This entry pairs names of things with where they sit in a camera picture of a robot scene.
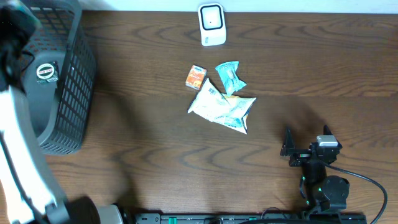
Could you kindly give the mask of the white wiper sheet bag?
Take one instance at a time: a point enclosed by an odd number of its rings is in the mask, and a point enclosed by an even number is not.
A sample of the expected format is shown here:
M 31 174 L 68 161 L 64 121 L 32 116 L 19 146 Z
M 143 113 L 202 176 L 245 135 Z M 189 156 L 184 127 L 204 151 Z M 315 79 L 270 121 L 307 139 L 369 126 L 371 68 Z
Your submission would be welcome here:
M 194 112 L 210 122 L 247 134 L 246 120 L 255 101 L 256 98 L 241 98 L 220 93 L 207 78 L 187 113 Z

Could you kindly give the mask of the teal snack packet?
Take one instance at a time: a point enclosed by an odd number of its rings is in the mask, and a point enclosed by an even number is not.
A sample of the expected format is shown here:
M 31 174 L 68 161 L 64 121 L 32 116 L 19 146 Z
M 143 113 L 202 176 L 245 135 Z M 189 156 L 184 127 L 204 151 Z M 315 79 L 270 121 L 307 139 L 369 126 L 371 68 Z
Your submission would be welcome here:
M 236 74 L 238 66 L 238 61 L 232 61 L 222 63 L 215 68 L 221 78 L 227 96 L 231 96 L 234 92 L 239 91 L 247 85 Z

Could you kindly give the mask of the orange Kleenex tissue pack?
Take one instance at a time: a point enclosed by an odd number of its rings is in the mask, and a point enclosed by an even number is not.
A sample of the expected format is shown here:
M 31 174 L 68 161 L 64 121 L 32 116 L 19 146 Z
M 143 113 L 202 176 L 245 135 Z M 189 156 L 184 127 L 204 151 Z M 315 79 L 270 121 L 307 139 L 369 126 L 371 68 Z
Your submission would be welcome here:
M 207 69 L 193 65 L 187 75 L 185 85 L 195 90 L 200 90 L 206 73 Z

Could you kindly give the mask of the green Zam-Buk tin box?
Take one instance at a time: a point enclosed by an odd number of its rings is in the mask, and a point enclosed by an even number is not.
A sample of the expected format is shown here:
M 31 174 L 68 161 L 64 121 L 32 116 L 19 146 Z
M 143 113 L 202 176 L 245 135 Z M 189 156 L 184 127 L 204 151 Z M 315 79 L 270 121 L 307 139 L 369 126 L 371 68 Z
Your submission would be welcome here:
M 57 82 L 59 79 L 58 64 L 56 61 L 43 63 L 36 68 L 35 74 L 38 84 Z

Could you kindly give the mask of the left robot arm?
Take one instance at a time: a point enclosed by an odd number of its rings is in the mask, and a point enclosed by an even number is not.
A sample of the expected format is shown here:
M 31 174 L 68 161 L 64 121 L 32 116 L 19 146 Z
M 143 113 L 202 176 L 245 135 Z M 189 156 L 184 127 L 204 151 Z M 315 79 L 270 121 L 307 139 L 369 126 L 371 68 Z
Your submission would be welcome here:
M 69 201 L 53 176 L 32 128 L 19 58 L 39 26 L 20 1 L 1 3 L 1 185 L 10 223 L 127 223 L 117 205 Z

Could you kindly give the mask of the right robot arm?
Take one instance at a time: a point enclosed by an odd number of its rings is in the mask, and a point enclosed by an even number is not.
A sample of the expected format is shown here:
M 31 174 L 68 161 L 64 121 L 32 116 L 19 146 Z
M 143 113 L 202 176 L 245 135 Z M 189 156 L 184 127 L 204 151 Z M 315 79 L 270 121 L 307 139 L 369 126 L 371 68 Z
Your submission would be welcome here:
M 308 202 L 309 213 L 331 213 L 346 209 L 348 180 L 326 173 L 327 165 L 336 161 L 341 149 L 342 145 L 328 126 L 323 127 L 323 134 L 317 136 L 307 149 L 297 148 L 290 129 L 286 129 L 280 155 L 289 158 L 289 166 L 302 169 L 300 193 Z

